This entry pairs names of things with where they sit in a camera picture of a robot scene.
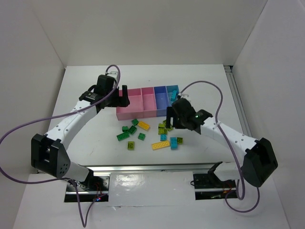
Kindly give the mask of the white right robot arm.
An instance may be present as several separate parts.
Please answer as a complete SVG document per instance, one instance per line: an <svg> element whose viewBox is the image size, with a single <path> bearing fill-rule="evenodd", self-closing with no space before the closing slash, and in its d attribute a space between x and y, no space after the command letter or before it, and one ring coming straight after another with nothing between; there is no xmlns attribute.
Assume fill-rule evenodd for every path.
<svg viewBox="0 0 305 229"><path fill-rule="evenodd" d="M224 147L233 149L237 162L218 162L210 168L210 180L227 181L243 177L254 187L262 184L277 169L278 162L271 142L265 138L257 140L216 121L206 110L195 111L185 98L175 101L166 110L166 126L188 129L203 134Z"/></svg>

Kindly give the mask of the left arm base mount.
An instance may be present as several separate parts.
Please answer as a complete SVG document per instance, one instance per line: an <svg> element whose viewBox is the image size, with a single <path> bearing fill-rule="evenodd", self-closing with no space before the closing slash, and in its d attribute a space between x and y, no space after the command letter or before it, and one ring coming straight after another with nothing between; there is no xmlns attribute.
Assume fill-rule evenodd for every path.
<svg viewBox="0 0 305 229"><path fill-rule="evenodd" d="M92 202L94 198L97 198L97 202L109 201L109 186L110 186L110 172L95 171L94 176L98 177L90 187L86 187L78 181L75 181L76 187L79 193L79 199L81 203ZM65 203L76 203L77 195L75 187L71 182L67 182L65 196Z"/></svg>

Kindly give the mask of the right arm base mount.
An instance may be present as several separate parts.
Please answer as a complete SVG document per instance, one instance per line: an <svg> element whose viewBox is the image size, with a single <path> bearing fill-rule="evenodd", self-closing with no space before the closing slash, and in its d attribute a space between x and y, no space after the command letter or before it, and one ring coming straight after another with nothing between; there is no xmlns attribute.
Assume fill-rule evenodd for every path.
<svg viewBox="0 0 305 229"><path fill-rule="evenodd" d="M216 168L221 164L214 164L205 173L193 174L190 185L194 187L195 200L213 200L237 198L236 183L233 180L221 181L215 174Z"/></svg>

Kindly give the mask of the small cyan lego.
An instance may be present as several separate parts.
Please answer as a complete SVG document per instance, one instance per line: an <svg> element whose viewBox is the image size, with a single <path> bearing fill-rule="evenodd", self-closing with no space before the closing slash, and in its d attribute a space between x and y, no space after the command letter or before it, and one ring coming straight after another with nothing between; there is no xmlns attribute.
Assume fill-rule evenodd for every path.
<svg viewBox="0 0 305 229"><path fill-rule="evenodd" d="M166 141L167 140L167 135L162 134L160 135L160 141Z"/></svg>

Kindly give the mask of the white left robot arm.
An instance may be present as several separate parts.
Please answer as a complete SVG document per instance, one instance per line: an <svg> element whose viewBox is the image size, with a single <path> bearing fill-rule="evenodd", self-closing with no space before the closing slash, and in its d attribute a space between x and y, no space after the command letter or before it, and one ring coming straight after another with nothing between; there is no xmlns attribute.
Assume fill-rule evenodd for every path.
<svg viewBox="0 0 305 229"><path fill-rule="evenodd" d="M80 97L67 116L44 135L31 140L31 165L55 178L70 178L88 187L99 178L84 166L72 162L67 149L80 130L105 107L127 107L130 104L126 85L117 86L117 79L100 75L96 85Z"/></svg>

